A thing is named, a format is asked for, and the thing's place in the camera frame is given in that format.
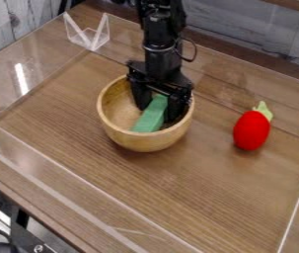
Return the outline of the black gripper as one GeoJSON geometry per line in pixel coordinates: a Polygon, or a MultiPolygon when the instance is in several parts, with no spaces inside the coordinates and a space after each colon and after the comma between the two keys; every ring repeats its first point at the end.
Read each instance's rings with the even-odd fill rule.
{"type": "Polygon", "coordinates": [[[137,108],[143,111],[151,102],[151,91],[167,96],[164,121],[173,122],[188,108],[192,83],[181,74],[180,69],[167,72],[147,71],[147,65],[140,61],[128,61],[127,78],[137,108]]]}

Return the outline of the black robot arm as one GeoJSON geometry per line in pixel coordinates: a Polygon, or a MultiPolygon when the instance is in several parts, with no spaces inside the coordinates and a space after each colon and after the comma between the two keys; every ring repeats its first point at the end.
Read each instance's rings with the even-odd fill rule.
{"type": "Polygon", "coordinates": [[[152,100],[152,93],[167,98],[164,120],[173,122],[183,114],[191,100],[192,82],[181,73],[185,12],[181,0],[135,0],[144,32],[145,60],[129,60],[127,74],[136,106],[143,110],[152,100]]]}

